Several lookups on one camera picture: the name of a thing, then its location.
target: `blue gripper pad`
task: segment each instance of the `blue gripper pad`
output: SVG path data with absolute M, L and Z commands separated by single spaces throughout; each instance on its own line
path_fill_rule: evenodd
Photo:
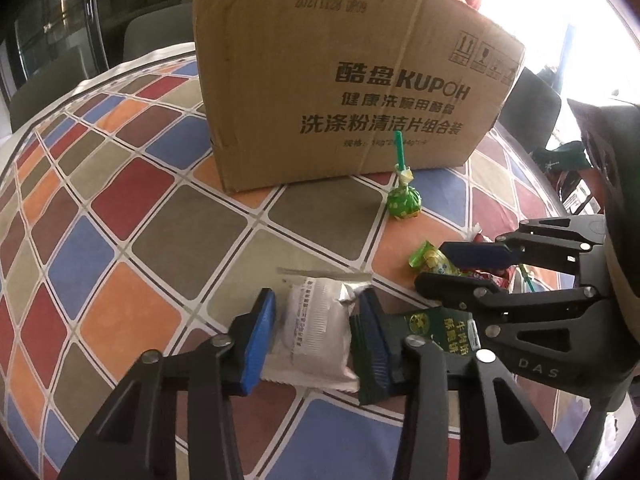
M 459 269 L 507 269 L 520 263 L 506 245 L 483 242 L 444 242 L 442 254 Z
M 261 290 L 251 313 L 241 316 L 254 318 L 254 326 L 244 348 L 244 362 L 241 364 L 242 373 L 239 386 L 242 395 L 249 395 L 260 381 L 264 358 L 271 344 L 275 316 L 276 296 L 270 288 Z M 232 331 L 233 324 L 229 329 L 230 333 Z

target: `green candy wrapper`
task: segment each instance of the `green candy wrapper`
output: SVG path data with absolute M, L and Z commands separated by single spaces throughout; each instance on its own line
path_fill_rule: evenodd
M 442 252 L 428 240 L 409 256 L 409 265 L 413 269 L 435 272 L 437 274 L 453 274 L 460 276 L 460 270 L 452 264 Z
M 411 168 L 404 165 L 404 148 L 402 146 L 402 132 L 396 131 L 396 152 L 398 163 L 396 164 L 396 175 L 398 176 L 398 187 L 393 188 L 386 198 L 386 208 L 389 214 L 395 218 L 410 218 L 416 216 L 422 207 L 420 193 L 409 183 L 414 179 Z

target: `gray chair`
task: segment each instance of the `gray chair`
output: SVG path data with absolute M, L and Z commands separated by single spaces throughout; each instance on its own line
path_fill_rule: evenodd
M 131 61 L 157 48 L 188 41 L 193 41 L 191 4 L 155 10 L 131 20 L 127 25 L 122 58 Z
M 31 76 L 11 97 L 9 118 L 12 132 L 88 78 L 80 48 L 76 45 L 65 50 Z
M 524 68 L 502 107 L 498 121 L 525 149 L 545 148 L 560 114 L 558 92 Z

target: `metal screw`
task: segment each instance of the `metal screw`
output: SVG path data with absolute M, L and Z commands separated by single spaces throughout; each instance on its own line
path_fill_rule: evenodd
M 211 344 L 218 347 L 229 346 L 233 341 L 227 334 L 218 334 L 211 338 Z
M 500 335 L 500 326 L 499 325 L 489 325 L 484 329 L 484 333 L 487 337 L 498 337 Z
M 160 360 L 161 355 L 162 354 L 158 350 L 147 350 L 142 354 L 140 359 L 145 365 L 150 365 L 157 363 Z
M 476 359 L 483 363 L 493 363 L 495 361 L 495 354 L 487 348 L 481 348 L 476 352 Z
M 413 346 L 414 348 L 423 346 L 426 343 L 425 339 L 422 336 L 415 334 L 408 335 L 404 338 L 404 340 L 409 346 Z

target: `tablecloth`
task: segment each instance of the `tablecloth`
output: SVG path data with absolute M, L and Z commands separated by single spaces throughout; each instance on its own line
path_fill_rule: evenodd
M 1 184 L 0 423 L 45 480 L 141 352 L 193 349 L 263 286 L 284 302 L 276 267 L 372 272 L 394 312 L 423 306 L 407 257 L 425 239 L 461 240 L 476 222 L 494 238 L 560 212 L 495 129 L 464 166 L 415 171 L 423 211 L 402 222 L 385 213 L 391 173 L 227 196 L 204 113 L 193 54 L 101 78 L 33 124 Z M 531 272 L 538 290 L 571 286 Z M 556 427 L 572 397 L 520 384 Z M 453 479 L 460 424 L 450 396 Z M 233 409 L 247 478 L 391 476 L 402 399 L 358 407 L 340 392 L 262 382 Z

